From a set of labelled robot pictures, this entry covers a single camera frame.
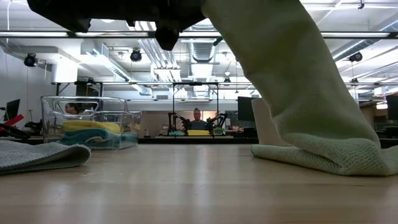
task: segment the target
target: yellow sponge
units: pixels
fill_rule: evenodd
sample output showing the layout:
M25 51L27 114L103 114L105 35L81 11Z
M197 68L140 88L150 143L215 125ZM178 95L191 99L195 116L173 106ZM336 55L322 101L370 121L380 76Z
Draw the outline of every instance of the yellow sponge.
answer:
M116 123L97 121L65 121L62 124L64 131L78 131L84 129L102 128L116 134L120 134L120 126Z

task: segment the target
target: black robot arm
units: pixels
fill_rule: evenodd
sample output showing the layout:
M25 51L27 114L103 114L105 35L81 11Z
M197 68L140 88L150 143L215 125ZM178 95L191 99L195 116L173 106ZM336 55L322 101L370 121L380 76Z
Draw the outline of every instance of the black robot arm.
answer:
M214 118L208 118L206 120L206 128L209 131L212 131L214 128L221 128L223 127L225 120L227 119L228 115L225 113L220 113L218 116L215 116Z
M180 119L182 121L182 125L184 127L184 131L185 134L188 134L188 130L191 128L191 121L189 119L185 119L183 116L177 114L177 113L168 113L169 115L169 129L168 129L168 133L176 131L177 127L177 118Z
M205 19L201 0L27 0L30 9L72 31L88 32L92 19L114 19L135 26L136 21L155 22L155 38L164 50L172 50L179 32Z

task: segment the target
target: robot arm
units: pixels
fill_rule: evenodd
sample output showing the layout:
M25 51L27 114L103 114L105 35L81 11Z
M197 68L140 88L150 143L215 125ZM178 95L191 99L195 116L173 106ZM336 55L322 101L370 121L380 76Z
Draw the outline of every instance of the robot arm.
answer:
M213 128L222 128L227 117L228 117L227 114L221 113L218 116L215 116L214 118L208 118L206 120L207 128L209 129L209 131L213 130Z
M177 127L177 118L180 119L182 121L182 125L185 129L185 134L187 134L187 131L190 129L191 126L191 121L189 119L185 119L183 116L177 114L177 113L168 113L169 115L169 129L168 129L168 133L172 132L172 131L176 131Z

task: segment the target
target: fluorescent light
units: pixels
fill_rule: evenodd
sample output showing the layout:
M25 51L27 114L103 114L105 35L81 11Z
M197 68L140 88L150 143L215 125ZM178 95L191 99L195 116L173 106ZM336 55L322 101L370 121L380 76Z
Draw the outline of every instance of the fluorescent light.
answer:
M148 37L147 32L77 32L77 37Z
M184 39L181 40L181 43L183 44L212 44L214 43L214 41L216 41L216 39L214 40L201 40L201 39Z
M380 105L376 105L376 108L378 110L384 110L384 109L388 109L388 105L387 104L380 104Z
M105 23L111 23L114 20L113 19L102 19L101 21L105 22Z
M128 85L126 82L104 82L104 85Z
M139 84L139 85L173 85L172 82L131 82L130 84Z
M2 37L68 37L66 32L0 32Z
M219 83L220 85L252 85L252 83L250 83L250 82L230 82L230 83L225 83L225 82L222 82L222 83Z
M395 6L368 6L365 5L366 9L396 9ZM305 7L307 11L330 11L330 10L350 10L358 9L358 6L338 6L338 7Z
M154 69L154 71L173 71L173 70L176 70L176 71L181 71L181 68L155 68Z
M369 38L369 37L388 37L390 35L389 32L322 32L322 37L363 37L363 38Z
M137 84L132 84L131 87L135 88L136 90L140 90L139 86Z
M128 101L143 101L143 102L145 102L145 101L155 101L155 99L130 99Z
M221 34L217 31L184 31L180 33L180 37L208 37L208 38L217 38L220 37Z

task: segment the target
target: transparent plastic bin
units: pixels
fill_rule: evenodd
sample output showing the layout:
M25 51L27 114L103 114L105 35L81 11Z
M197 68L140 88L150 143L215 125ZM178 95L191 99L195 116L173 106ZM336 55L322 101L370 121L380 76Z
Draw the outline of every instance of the transparent plastic bin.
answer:
M125 149L137 145L140 111L128 111L124 99L43 96L44 142L84 144L91 149ZM66 111L66 105L76 110Z

